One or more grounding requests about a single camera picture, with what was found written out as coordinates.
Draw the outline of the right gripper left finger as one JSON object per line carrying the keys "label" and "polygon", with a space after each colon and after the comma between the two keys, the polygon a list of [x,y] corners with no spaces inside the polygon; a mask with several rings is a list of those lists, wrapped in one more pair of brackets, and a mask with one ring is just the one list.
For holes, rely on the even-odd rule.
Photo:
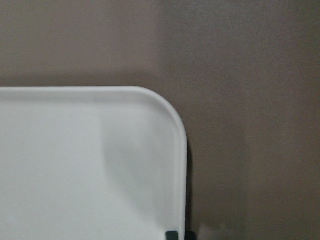
{"label": "right gripper left finger", "polygon": [[179,240],[179,233],[177,231],[167,231],[165,233],[166,240]]}

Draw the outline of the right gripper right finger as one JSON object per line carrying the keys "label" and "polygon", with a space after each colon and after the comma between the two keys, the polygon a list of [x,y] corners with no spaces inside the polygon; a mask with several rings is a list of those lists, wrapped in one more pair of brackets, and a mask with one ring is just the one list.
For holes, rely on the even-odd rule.
{"label": "right gripper right finger", "polygon": [[196,240],[196,234],[193,231],[186,231],[185,240]]}

